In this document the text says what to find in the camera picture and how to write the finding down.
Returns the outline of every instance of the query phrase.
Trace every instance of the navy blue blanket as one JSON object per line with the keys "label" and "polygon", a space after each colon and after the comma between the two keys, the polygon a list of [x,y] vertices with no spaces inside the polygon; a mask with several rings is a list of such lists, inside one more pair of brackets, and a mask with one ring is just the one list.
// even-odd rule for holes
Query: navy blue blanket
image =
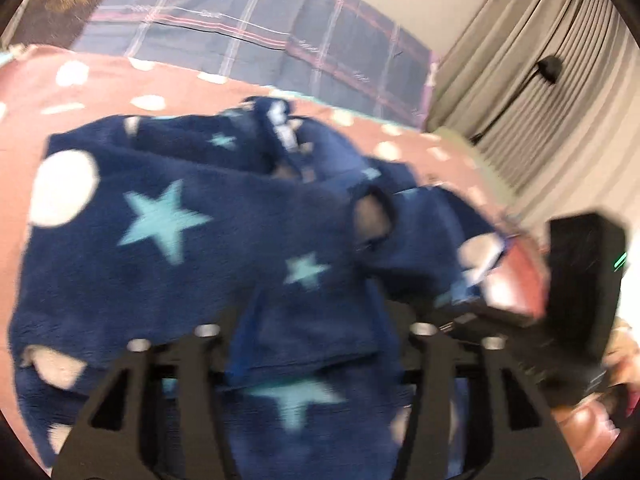
{"label": "navy blue blanket", "polygon": [[[290,112],[252,98],[50,138],[10,325],[18,402],[47,466],[130,340],[167,342],[241,305],[221,395],[242,476],[389,478],[390,426],[410,396],[372,278],[465,299],[462,247],[496,235],[455,195]],[[383,235],[358,229],[364,199]],[[167,467],[180,473],[177,455]]]}

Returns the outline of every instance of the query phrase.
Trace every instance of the silver bolt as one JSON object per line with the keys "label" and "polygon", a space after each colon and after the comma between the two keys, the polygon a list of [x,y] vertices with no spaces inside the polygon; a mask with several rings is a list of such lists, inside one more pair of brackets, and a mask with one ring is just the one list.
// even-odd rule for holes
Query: silver bolt
{"label": "silver bolt", "polygon": [[485,337],[482,339],[482,346],[487,350],[503,350],[505,340],[503,337]]}
{"label": "silver bolt", "polygon": [[149,339],[132,339],[127,343],[127,350],[130,352],[146,352],[151,348]]}
{"label": "silver bolt", "polygon": [[414,323],[410,328],[415,335],[436,335],[438,329],[430,323]]}
{"label": "silver bolt", "polygon": [[193,333],[198,337],[213,337],[220,333],[220,327],[214,324],[198,325]]}

